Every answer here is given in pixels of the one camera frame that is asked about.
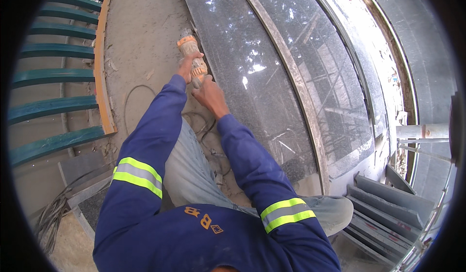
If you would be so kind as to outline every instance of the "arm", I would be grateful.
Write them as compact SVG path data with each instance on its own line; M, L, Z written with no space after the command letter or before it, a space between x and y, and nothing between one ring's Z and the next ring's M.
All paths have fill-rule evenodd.
M186 84L197 52L186 56L121 146L114 177L102 204L94 256L139 222L157 214L162 202L165 162L181 130Z
M340 264L314 213L294 192L272 156L251 131L229 114L223 91L205 79L194 97L218 120L222 147L238 186L253 201L265 231L284 251L297 271L339 271Z

